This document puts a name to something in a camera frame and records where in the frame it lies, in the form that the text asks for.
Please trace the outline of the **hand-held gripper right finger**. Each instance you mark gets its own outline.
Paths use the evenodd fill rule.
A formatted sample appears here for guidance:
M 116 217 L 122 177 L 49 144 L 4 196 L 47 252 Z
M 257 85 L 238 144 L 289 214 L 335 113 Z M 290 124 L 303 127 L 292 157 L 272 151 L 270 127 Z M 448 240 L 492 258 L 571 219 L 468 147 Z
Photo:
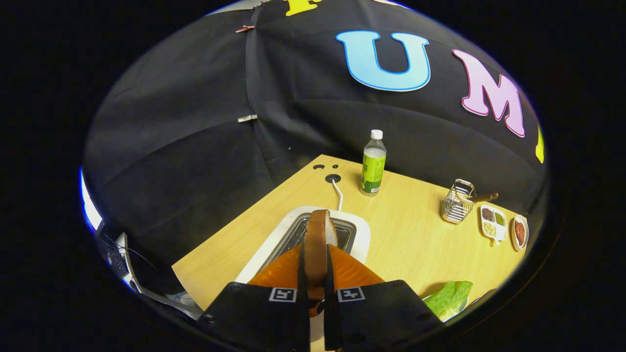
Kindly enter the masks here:
M 344 250 L 327 246 L 325 350 L 404 352 L 442 328 L 406 282 L 385 282 Z

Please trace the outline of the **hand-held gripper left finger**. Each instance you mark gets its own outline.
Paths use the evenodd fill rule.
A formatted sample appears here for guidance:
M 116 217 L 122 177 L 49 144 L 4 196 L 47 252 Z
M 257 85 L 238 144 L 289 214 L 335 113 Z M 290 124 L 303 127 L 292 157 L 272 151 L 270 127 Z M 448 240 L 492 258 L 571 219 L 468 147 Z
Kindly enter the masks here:
M 295 283 L 228 283 L 198 320 L 198 328 L 231 352 L 309 352 L 310 317 L 302 245 L 291 250 Z

